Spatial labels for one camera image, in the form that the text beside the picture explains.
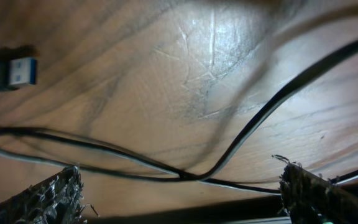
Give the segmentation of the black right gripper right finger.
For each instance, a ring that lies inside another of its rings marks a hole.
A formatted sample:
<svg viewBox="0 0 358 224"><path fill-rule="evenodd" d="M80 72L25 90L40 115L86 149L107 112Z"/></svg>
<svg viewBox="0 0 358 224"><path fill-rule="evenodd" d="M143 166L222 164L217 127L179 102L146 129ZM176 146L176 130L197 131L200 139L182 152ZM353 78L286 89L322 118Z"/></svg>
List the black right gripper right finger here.
<svg viewBox="0 0 358 224"><path fill-rule="evenodd" d="M280 192L292 223L358 223L358 197L338 186L358 179L358 169L324 180L284 156L272 157L286 164Z"/></svg>

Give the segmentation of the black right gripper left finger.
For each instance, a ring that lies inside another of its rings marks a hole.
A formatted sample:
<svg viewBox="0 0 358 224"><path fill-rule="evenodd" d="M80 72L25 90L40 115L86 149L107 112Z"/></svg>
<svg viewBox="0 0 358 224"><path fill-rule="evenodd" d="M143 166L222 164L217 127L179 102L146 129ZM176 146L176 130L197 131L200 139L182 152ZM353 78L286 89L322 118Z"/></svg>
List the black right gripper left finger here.
<svg viewBox="0 0 358 224"><path fill-rule="evenodd" d="M83 183L77 166L31 185L0 203L0 224L79 223Z"/></svg>

